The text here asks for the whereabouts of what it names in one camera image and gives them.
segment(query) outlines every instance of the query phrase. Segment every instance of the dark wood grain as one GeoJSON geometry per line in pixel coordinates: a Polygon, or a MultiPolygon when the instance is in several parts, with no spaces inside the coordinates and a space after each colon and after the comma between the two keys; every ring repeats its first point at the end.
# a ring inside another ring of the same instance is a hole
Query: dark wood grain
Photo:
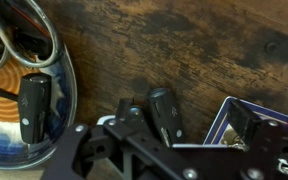
{"type": "Polygon", "coordinates": [[[227,96],[288,114],[288,35],[223,3],[38,3],[72,56],[79,89],[76,121],[95,124],[114,114],[120,98],[143,100],[155,87],[176,94],[192,143],[203,141],[227,96]]]}

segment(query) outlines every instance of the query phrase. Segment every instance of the wooden surface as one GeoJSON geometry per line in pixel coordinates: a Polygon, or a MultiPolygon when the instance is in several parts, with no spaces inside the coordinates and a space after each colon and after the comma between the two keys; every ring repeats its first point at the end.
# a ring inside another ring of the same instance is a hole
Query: wooden surface
{"type": "Polygon", "coordinates": [[[155,87],[176,94],[191,143],[203,141],[227,96],[288,114],[288,11],[279,3],[37,2],[72,56],[76,121],[94,124],[120,98],[142,101],[155,87]]]}

